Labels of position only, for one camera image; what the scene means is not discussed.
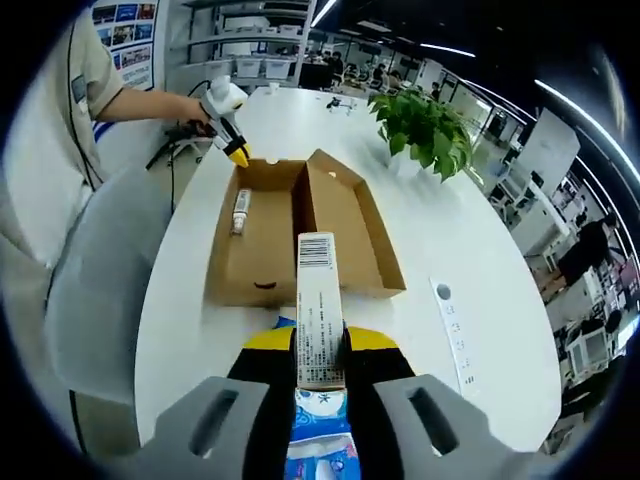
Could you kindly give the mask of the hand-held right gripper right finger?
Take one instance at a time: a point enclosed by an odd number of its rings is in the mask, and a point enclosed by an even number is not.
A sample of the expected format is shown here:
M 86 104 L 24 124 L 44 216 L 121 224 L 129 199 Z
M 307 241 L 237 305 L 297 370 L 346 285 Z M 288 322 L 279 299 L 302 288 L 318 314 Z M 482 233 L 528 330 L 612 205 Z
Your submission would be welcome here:
M 365 479 L 488 479 L 486 415 L 431 375 L 417 375 L 388 336 L 345 332 L 351 424 Z

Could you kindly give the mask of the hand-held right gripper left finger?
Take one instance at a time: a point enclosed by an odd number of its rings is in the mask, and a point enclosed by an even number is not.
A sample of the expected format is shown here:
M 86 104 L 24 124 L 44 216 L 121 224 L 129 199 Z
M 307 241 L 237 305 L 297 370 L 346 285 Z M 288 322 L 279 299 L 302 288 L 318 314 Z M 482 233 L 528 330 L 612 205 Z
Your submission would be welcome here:
M 283 479 L 295 417 L 293 327 L 253 337 L 226 377 L 210 377 L 162 413 L 155 479 Z

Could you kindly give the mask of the person's left hand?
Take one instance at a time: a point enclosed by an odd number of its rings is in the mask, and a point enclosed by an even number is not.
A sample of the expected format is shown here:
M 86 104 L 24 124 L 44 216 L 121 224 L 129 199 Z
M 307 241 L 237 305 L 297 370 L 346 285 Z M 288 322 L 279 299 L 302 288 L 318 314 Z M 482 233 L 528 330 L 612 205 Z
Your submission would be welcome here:
M 178 119 L 181 123 L 198 122 L 207 125 L 210 121 L 210 117 L 204 111 L 198 99 L 182 97 L 179 110 Z

